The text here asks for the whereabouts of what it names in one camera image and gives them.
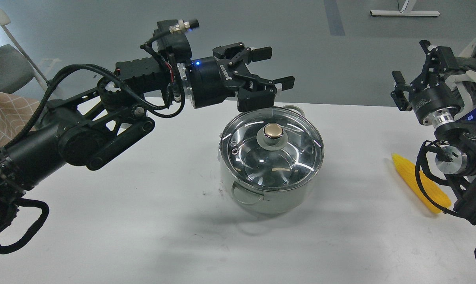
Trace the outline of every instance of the bolt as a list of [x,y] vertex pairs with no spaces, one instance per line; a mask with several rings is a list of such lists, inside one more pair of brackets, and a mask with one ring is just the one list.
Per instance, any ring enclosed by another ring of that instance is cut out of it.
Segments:
[[134,109],[134,116],[141,117],[144,114],[145,114],[145,108],[142,108],[141,106],[139,106],[139,107]]

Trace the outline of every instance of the white table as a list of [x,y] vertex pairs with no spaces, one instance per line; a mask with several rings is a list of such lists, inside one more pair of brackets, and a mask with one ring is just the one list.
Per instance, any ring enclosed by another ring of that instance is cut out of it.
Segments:
[[[103,169],[67,165],[29,192],[50,215],[0,255],[0,284],[476,283],[476,227],[430,213],[391,161],[415,161],[432,127],[397,108],[297,105],[326,155],[320,188],[291,212],[251,214],[221,188],[218,135],[236,102],[188,106]],[[22,209],[0,243],[37,214]]]

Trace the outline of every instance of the gray chair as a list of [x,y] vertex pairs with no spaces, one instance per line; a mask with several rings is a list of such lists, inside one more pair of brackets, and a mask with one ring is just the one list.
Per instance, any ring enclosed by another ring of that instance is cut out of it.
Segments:
[[47,79],[5,27],[9,23],[8,16],[0,9],[0,26],[17,47],[17,49],[12,45],[0,47],[0,92],[16,92],[33,78],[36,78],[40,86],[46,90]]

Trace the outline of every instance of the beige cloth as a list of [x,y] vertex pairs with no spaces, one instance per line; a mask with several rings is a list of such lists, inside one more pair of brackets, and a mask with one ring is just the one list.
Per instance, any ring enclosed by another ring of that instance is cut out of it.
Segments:
[[0,92],[0,147],[21,131],[38,105],[36,99]]

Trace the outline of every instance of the floor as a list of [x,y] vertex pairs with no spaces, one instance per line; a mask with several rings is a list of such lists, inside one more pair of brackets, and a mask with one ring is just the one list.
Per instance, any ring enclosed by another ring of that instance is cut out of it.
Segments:
[[[418,41],[461,52],[476,37],[476,0],[422,0],[416,10],[441,16],[371,17],[370,9],[397,9],[403,0],[306,0],[275,2],[110,0],[75,2],[0,0],[12,23],[7,27],[48,77],[72,63],[113,69],[115,62],[146,57],[139,45],[156,22],[197,18],[200,28],[187,34],[193,58],[242,41],[273,48],[268,61],[252,63],[263,78],[296,77],[293,90],[277,101],[393,106],[391,71],[412,80],[425,55]],[[9,39],[0,29],[0,46]],[[98,78],[77,73],[63,82],[66,96],[93,88]],[[35,81],[17,92],[39,98]]]

